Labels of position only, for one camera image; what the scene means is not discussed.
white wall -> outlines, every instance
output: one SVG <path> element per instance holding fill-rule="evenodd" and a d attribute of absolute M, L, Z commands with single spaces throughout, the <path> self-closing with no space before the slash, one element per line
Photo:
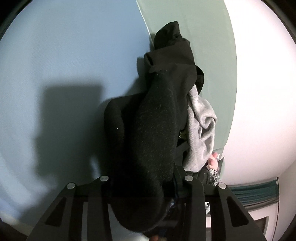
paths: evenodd
<path fill-rule="evenodd" d="M 274 241 L 280 239 L 296 214 L 295 173 L 296 161 L 279 176 L 279 218 Z"/>
<path fill-rule="evenodd" d="M 224 148 L 228 185 L 276 177 L 296 156 L 296 45 L 261 0 L 224 0 L 237 49 L 237 98 Z"/>

gray garment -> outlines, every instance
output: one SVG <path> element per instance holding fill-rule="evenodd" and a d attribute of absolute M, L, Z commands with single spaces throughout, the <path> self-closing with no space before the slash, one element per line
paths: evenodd
<path fill-rule="evenodd" d="M 195 85 L 187 95 L 187 103 L 189 151 L 183 168 L 185 171 L 198 172 L 213 152 L 217 117 L 209 102 L 198 96 Z"/>

green curtain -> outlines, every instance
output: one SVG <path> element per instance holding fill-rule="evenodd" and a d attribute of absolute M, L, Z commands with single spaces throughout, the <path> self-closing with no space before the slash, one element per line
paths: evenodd
<path fill-rule="evenodd" d="M 279 201 L 278 180 L 266 183 L 229 187 L 247 210 L 261 208 Z"/>

black fabric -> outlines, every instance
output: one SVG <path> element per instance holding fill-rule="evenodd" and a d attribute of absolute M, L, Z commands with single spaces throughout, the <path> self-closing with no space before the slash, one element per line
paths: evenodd
<path fill-rule="evenodd" d="M 0 219 L 0 240 L 1 241 L 25 241 L 27 236 L 20 233 Z"/>
<path fill-rule="evenodd" d="M 157 32 L 155 46 L 145 54 L 148 91 L 111 100 L 104 115 L 114 166 L 111 207 L 120 224 L 134 232 L 154 229 L 169 211 L 186 96 L 197 81 L 203 85 L 178 22 Z"/>
<path fill-rule="evenodd" d="M 196 83 L 200 93 L 204 74 L 195 66 L 190 42 L 180 34 L 177 21 L 168 23 L 155 35 L 155 50 L 144 55 L 148 73 L 166 70 L 174 84 L 178 109 L 179 129 L 187 122 L 187 94 Z"/>

silver screw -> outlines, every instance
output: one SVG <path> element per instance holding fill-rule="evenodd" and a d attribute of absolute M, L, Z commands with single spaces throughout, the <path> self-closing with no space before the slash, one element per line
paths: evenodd
<path fill-rule="evenodd" d="M 69 183 L 68 185 L 67 185 L 67 188 L 68 189 L 73 189 L 75 187 L 75 184 L 74 183 Z"/>
<path fill-rule="evenodd" d="M 193 177 L 187 175 L 187 176 L 185 177 L 185 180 L 188 181 L 188 182 L 191 182 L 191 181 L 193 181 Z"/>
<path fill-rule="evenodd" d="M 108 179 L 109 179 L 108 176 L 101 176 L 100 177 L 101 182 L 106 182 L 106 181 L 108 181 Z"/>
<path fill-rule="evenodd" d="M 219 184 L 218 184 L 218 187 L 220 187 L 221 189 L 225 189 L 225 188 L 227 188 L 227 186 L 226 186 L 225 183 L 219 183 Z"/>

